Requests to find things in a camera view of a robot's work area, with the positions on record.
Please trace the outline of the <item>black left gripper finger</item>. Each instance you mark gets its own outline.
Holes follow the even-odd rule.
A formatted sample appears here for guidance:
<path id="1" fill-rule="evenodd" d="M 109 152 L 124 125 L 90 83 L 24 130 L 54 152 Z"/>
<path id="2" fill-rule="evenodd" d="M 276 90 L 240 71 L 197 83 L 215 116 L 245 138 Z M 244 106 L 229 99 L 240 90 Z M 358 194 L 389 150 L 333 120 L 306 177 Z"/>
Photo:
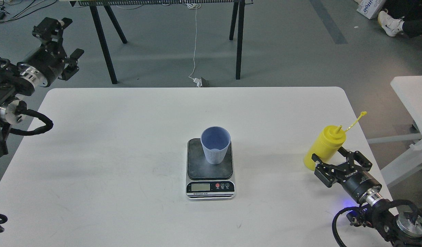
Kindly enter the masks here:
<path id="1" fill-rule="evenodd" d="M 62 58 L 61 64 L 66 65 L 59 75 L 60 80 L 69 80 L 79 71 L 78 59 L 84 54 L 83 49 L 76 49 L 70 56 Z"/>
<path id="2" fill-rule="evenodd" d="M 61 20 L 45 17 L 33 27 L 32 36 L 39 39 L 45 50 L 58 52 L 63 46 L 63 31 L 72 24 L 70 18 Z"/>

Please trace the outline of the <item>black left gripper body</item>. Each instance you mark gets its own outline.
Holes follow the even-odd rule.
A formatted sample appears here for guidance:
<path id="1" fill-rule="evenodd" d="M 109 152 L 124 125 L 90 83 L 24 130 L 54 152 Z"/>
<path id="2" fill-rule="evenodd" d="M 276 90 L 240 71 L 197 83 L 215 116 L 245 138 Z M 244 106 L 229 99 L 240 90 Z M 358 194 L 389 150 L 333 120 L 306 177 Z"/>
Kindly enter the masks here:
<path id="1" fill-rule="evenodd" d="M 63 68 L 67 66 L 61 64 L 61 59 L 65 57 L 68 56 L 63 47 L 58 52 L 52 52 L 40 46 L 17 63 L 19 77 L 31 83 L 33 87 L 49 87 L 59 79 Z"/>

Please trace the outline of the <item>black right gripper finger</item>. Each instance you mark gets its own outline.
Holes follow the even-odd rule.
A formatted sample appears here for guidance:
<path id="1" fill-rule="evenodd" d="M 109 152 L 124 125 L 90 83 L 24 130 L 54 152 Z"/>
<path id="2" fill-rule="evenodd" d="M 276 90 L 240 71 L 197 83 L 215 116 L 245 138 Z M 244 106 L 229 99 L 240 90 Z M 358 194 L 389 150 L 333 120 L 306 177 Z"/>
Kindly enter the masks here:
<path id="1" fill-rule="evenodd" d="M 340 147 L 338 152 L 345 158 L 344 164 L 346 164 L 349 168 L 355 165 L 357 162 L 363 171 L 369 172 L 372 167 L 371 161 L 366 158 L 360 151 L 348 151 L 344 147 Z"/>
<path id="2" fill-rule="evenodd" d="M 315 162 L 314 174 L 319 180 L 331 188 L 335 183 L 344 183 L 346 181 L 345 175 L 348 172 L 345 164 L 331 165 L 323 162 L 318 155 L 312 154 L 311 159 Z"/>

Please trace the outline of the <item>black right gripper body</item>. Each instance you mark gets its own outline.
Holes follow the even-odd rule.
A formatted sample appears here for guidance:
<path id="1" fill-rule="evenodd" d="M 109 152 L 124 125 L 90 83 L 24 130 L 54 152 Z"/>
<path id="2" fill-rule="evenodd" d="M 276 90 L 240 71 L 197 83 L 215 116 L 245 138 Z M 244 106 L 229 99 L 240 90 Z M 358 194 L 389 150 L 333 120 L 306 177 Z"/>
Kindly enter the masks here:
<path id="1" fill-rule="evenodd" d="M 373 192 L 380 192 L 382 185 L 369 172 L 357 167 L 352 169 L 337 169 L 337 181 L 342 188 L 358 204 L 366 202 Z"/>

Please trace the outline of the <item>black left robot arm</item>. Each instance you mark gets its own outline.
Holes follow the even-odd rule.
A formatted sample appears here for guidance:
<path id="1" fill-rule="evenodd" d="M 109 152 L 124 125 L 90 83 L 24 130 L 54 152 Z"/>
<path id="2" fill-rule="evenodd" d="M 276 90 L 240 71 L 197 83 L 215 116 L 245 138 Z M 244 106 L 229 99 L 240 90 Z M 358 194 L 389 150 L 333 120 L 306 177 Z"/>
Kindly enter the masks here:
<path id="1" fill-rule="evenodd" d="M 78 72 L 78 59 L 84 50 L 77 48 L 67 55 L 62 45 L 64 29 L 71 23 L 70 18 L 57 20 L 46 17 L 32 31 L 32 35 L 41 42 L 38 49 L 17 64 L 0 57 L 0 158 L 8 154 L 9 134 L 35 136 L 53 128 L 51 119 L 28 109 L 18 94 L 31 96 L 37 86 L 51 86 L 57 79 L 69 80 Z M 13 128 L 25 116 L 37 118 L 44 125 L 33 131 Z"/>

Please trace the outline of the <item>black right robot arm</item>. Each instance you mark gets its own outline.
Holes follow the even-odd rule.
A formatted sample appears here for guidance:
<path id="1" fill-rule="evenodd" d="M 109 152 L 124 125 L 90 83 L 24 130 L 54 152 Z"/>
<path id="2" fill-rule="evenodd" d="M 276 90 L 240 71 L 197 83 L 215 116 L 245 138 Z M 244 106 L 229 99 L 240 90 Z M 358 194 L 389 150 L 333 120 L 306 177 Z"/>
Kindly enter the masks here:
<path id="1" fill-rule="evenodd" d="M 351 226 L 373 228 L 393 247 L 422 247 L 422 211 L 410 200 L 390 201 L 381 196 L 382 185 L 369 174 L 372 163 L 362 153 L 344 148 L 338 152 L 346 158 L 339 165 L 327 164 L 312 154 L 316 177 L 328 188 L 340 184 L 358 204 L 341 209 L 333 218 L 331 228 L 338 246 L 345 244 L 338 234 L 337 220 L 346 213 Z"/>

